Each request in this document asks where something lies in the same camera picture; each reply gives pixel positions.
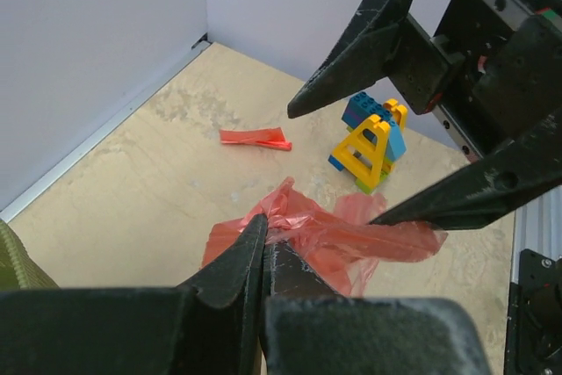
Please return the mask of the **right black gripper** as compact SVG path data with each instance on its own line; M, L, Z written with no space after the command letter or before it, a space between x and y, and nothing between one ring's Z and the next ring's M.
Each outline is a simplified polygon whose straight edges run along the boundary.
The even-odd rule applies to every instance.
M412 2L362 0L287 115L385 78L400 41L389 78L414 113L433 113L471 160L508 145L371 224L483 228L561 185L561 0L450 0L433 35L406 21Z

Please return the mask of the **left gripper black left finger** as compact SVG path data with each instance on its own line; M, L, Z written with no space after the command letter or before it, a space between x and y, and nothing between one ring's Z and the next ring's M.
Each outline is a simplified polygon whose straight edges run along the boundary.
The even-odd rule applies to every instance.
M257 374L268 221L175 287L8 291L4 374Z

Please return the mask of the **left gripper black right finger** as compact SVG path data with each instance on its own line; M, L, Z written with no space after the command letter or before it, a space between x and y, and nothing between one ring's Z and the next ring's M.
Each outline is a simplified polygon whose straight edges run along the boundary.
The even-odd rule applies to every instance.
M269 374L488 374L457 303L348 298L287 243L266 247L261 342Z

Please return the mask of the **red plastic trash bag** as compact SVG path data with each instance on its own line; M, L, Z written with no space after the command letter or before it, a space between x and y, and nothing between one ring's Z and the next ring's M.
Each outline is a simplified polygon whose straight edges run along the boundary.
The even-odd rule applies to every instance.
M234 244L257 214L268 218L269 245L288 242L319 276L345 296L361 296L381 261L417 263L434 256L446 232L422 221L395 226L372 225L386 210L386 198L362 192L337 198L327 211L294 188L287 177L242 218L215 224L208 236L202 264Z

